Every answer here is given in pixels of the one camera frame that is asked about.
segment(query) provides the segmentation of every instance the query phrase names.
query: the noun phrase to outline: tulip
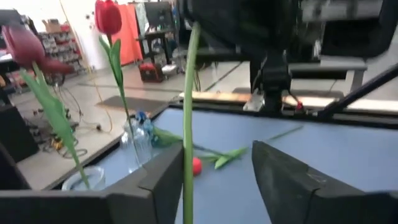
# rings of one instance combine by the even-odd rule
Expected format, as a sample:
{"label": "tulip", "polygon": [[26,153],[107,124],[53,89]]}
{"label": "tulip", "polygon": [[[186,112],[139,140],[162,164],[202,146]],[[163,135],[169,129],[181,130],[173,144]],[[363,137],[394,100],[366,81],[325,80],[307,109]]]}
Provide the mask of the tulip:
{"label": "tulip", "polygon": [[112,0],[95,2],[95,25],[108,36],[116,34],[122,28],[122,17],[119,8]]}
{"label": "tulip", "polygon": [[36,63],[45,74],[73,72],[72,66],[46,58],[41,41],[32,31],[20,24],[2,26],[1,30],[7,51],[20,66],[32,68],[33,63]]}

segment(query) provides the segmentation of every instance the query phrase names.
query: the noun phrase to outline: orange cloth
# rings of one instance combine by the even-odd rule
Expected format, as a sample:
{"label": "orange cloth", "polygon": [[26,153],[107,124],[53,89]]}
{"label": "orange cloth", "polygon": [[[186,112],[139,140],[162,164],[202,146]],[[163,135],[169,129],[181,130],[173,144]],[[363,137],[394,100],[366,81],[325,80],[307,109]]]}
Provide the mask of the orange cloth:
{"label": "orange cloth", "polygon": [[121,40],[120,61],[121,65],[129,64],[135,60],[142,60],[141,47],[138,38],[136,9],[133,4],[118,5],[122,17],[122,28],[112,35],[112,41]]}

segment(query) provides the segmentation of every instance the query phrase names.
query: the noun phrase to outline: floor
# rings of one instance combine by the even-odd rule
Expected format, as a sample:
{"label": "floor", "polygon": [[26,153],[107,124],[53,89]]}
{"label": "floor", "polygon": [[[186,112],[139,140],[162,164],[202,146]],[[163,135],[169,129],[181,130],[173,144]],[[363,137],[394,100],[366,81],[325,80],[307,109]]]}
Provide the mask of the floor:
{"label": "floor", "polygon": [[[364,76],[364,81],[375,77],[379,72],[388,66],[398,62],[398,38],[394,38],[390,51],[380,58],[368,63],[369,68]],[[347,64],[360,63],[359,61],[347,60],[323,60],[324,64]],[[152,100],[169,101],[183,91],[184,76],[173,77],[160,84],[142,83],[138,69],[129,65],[124,69],[124,80],[126,96],[136,98],[147,98]],[[202,91],[223,91],[231,92],[236,87],[249,87],[249,64],[247,62],[224,62],[217,68],[214,66],[200,72]],[[342,91],[344,94],[349,92],[353,73],[349,72],[345,81],[334,80],[294,80],[292,89],[300,90],[332,90]],[[398,100],[398,81],[395,79],[383,86],[366,98],[374,100]],[[65,105],[70,108],[72,119],[80,121],[80,127],[76,132],[79,140],[77,148],[87,149],[88,154],[81,157],[85,160],[95,154],[98,149],[107,145],[110,141],[117,139],[122,133],[122,125],[125,121],[125,114],[121,111],[108,110],[96,106],[100,101],[98,93],[103,100],[114,95],[119,95],[116,82],[110,71],[103,70],[91,75],[82,75],[67,80],[64,84]],[[72,97],[67,94],[70,91],[76,98],[83,113],[80,119],[77,105]],[[31,118],[32,110],[40,108],[37,100],[32,93],[24,93],[12,97],[12,102],[18,107],[25,118]],[[93,124],[101,124],[103,132],[99,133],[93,129]],[[57,153],[39,152],[38,154],[18,163],[23,175],[33,189],[51,189],[59,183],[60,178],[70,175],[74,164],[70,159],[64,159]]]}

